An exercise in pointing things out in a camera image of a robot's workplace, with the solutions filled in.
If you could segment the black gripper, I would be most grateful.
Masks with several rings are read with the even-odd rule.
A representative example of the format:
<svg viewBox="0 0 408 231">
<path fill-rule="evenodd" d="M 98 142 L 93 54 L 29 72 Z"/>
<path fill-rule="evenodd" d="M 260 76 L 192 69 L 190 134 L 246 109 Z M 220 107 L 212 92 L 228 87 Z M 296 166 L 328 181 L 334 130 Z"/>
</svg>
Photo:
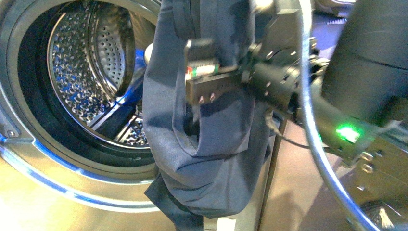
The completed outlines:
<svg viewBox="0 0 408 231">
<path fill-rule="evenodd" d="M 214 102 L 222 95 L 249 88 L 282 111 L 300 107 L 303 14 L 283 9 L 271 20 L 263 41 L 250 46 L 244 62 L 221 67 L 212 39 L 191 39 L 185 46 L 185 99 L 190 105 Z"/>
</svg>

